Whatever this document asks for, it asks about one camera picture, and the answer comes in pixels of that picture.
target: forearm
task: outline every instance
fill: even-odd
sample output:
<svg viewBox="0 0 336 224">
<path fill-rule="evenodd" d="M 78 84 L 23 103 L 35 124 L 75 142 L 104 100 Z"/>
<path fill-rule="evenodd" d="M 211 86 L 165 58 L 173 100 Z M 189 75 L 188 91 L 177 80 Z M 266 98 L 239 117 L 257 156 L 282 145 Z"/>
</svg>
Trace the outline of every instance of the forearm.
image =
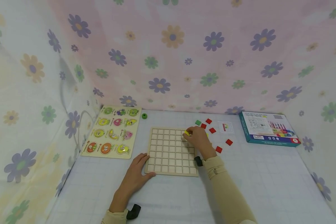
<svg viewBox="0 0 336 224">
<path fill-rule="evenodd" d="M 225 169 L 222 159 L 216 156 L 203 163 L 225 222 L 228 224 L 238 224 L 244 220 L 256 222 L 244 196 Z"/>
</svg>

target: white table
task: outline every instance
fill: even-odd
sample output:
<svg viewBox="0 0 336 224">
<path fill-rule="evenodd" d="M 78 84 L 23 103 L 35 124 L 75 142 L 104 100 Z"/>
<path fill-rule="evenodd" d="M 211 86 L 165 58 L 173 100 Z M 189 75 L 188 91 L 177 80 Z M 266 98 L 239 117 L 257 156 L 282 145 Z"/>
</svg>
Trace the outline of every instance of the white table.
<svg viewBox="0 0 336 224">
<path fill-rule="evenodd" d="M 143 110 L 130 160 L 79 156 L 47 223 L 100 223 L 132 159 L 147 152 L 151 127 L 187 128 L 213 122 L 213 147 L 245 196 L 260 224 L 336 224 L 295 148 L 247 143 L 237 115 Z M 232 122 L 235 134 L 221 134 L 217 121 Z M 228 146 L 225 141 L 234 143 Z M 157 175 L 130 200 L 142 207 L 129 223 L 223 223 L 203 167 L 199 177 Z"/>
</svg>

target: floral fabric wall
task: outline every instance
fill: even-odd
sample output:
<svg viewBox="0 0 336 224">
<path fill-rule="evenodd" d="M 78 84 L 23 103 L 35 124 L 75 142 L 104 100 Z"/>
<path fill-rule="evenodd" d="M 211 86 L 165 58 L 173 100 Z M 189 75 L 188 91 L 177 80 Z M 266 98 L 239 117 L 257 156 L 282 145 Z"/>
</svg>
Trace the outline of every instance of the floral fabric wall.
<svg viewBox="0 0 336 224">
<path fill-rule="evenodd" d="M 53 17 L 0 1 L 0 224 L 46 222 L 99 110 Z"/>
</svg>

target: finger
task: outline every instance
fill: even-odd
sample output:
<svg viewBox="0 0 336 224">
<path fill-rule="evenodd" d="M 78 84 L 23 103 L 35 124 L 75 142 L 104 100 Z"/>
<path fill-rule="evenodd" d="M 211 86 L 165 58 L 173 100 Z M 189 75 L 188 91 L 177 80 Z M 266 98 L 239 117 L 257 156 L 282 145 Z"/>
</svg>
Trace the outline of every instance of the finger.
<svg viewBox="0 0 336 224">
<path fill-rule="evenodd" d="M 138 162 L 138 166 L 142 169 L 143 166 L 144 166 L 144 164 L 145 164 L 145 162 L 147 162 L 148 159 L 149 159 L 149 155 L 141 158 L 141 160 Z"/>
<path fill-rule="evenodd" d="M 139 161 L 140 161 L 143 157 L 145 157 L 146 155 L 147 155 L 147 153 L 141 153 L 141 154 L 139 154 L 136 158 L 133 159 L 132 164 L 137 164 L 137 163 L 139 163 Z"/>
</svg>

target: red square tile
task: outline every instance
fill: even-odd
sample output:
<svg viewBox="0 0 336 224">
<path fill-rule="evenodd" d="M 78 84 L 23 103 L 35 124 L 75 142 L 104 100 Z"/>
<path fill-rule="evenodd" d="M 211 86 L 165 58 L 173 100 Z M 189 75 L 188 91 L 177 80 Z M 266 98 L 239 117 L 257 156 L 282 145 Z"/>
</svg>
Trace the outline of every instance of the red square tile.
<svg viewBox="0 0 336 224">
<path fill-rule="evenodd" d="M 220 148 L 219 146 L 217 146 L 217 148 L 215 149 L 215 151 L 217 151 L 218 153 L 222 153 L 222 148 Z"/>
<path fill-rule="evenodd" d="M 216 132 L 216 130 L 215 130 L 214 128 L 209 129 L 209 131 L 210 131 L 212 134 Z"/>
<path fill-rule="evenodd" d="M 230 139 L 226 140 L 225 143 L 228 144 L 229 146 L 231 146 L 231 144 L 233 144 L 233 142 Z"/>
</svg>

